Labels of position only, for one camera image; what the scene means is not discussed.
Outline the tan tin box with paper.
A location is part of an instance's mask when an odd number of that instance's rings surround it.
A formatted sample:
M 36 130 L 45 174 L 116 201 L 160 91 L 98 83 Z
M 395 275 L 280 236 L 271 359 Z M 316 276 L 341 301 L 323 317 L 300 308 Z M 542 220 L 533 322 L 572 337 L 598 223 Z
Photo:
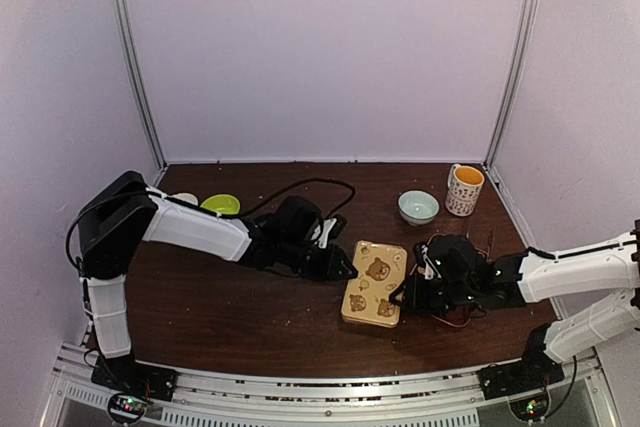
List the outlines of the tan tin box with paper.
M 369 322 L 364 319 L 352 319 L 352 318 L 343 318 L 342 320 L 350 325 L 375 327 L 375 328 L 383 328 L 383 329 L 393 329 L 393 328 L 396 328 L 399 324 L 398 319 L 392 319 L 393 320 L 392 322 Z

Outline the tan bear tin lid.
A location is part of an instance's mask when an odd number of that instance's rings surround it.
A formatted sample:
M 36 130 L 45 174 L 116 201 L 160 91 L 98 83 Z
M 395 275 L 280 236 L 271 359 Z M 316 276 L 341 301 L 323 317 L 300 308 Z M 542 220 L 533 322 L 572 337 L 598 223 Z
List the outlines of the tan bear tin lid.
M 392 322 L 400 308 L 388 301 L 389 294 L 404 281 L 407 252 L 400 246 L 361 240 L 356 243 L 353 265 L 358 277 L 347 283 L 341 317 L 369 322 Z

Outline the metal tongs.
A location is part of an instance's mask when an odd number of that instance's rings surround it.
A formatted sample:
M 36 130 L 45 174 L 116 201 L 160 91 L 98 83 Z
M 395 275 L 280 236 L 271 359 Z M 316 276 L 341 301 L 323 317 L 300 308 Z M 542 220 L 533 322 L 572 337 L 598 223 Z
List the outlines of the metal tongs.
M 463 230 L 462 234 L 467 240 L 471 240 L 471 238 L 470 238 L 470 230 L 469 230 L 468 227 L 466 227 Z M 485 259 L 489 260 L 491 258 L 491 253 L 492 253 L 493 246 L 494 246 L 494 230 L 491 229 L 489 234 L 488 234 L 488 237 L 487 237 L 486 245 L 484 247 L 475 246 L 475 249 Z

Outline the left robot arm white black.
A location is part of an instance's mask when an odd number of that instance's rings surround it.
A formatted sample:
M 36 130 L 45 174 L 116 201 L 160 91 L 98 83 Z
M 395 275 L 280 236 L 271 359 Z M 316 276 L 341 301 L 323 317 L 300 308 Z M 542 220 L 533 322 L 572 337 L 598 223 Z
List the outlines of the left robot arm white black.
M 149 186 L 127 171 L 85 205 L 66 236 L 79 240 L 67 260 L 83 285 L 87 315 L 106 359 L 106 376 L 123 391 L 137 389 L 144 371 L 134 362 L 125 281 L 142 242 L 213 255 L 256 270 L 284 265 L 302 279 L 346 281 L 358 273 L 336 238 L 346 225 L 337 208 L 328 214 L 294 189 L 294 182 L 236 214 L 217 213 Z

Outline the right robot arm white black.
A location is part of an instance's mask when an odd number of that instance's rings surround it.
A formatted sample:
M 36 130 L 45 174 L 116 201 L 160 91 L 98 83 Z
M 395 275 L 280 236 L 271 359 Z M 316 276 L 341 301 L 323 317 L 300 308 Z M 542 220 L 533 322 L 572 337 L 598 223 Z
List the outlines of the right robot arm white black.
M 389 295 L 414 313 L 444 316 L 463 306 L 521 307 L 567 294 L 608 290 L 605 298 L 534 329 L 520 360 L 510 364 L 519 387 L 554 381 L 577 354 L 639 327 L 639 230 L 564 251 L 533 246 L 495 260 L 464 235 L 416 244 L 417 266 Z

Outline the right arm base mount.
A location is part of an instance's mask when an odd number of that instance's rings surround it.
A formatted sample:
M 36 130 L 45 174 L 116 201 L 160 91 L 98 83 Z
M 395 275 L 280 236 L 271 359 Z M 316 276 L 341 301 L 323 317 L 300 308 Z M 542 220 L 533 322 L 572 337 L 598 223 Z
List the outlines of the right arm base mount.
M 554 362 L 525 362 L 491 365 L 477 373 L 484 398 L 515 396 L 564 380 L 563 367 Z

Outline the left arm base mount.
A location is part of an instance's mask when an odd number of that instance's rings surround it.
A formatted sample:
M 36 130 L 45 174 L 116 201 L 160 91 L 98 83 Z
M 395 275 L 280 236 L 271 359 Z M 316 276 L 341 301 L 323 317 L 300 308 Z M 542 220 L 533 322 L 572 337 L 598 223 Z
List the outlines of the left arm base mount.
M 177 377 L 174 369 L 139 363 L 132 355 L 111 359 L 99 356 L 91 382 L 139 398 L 170 402 Z

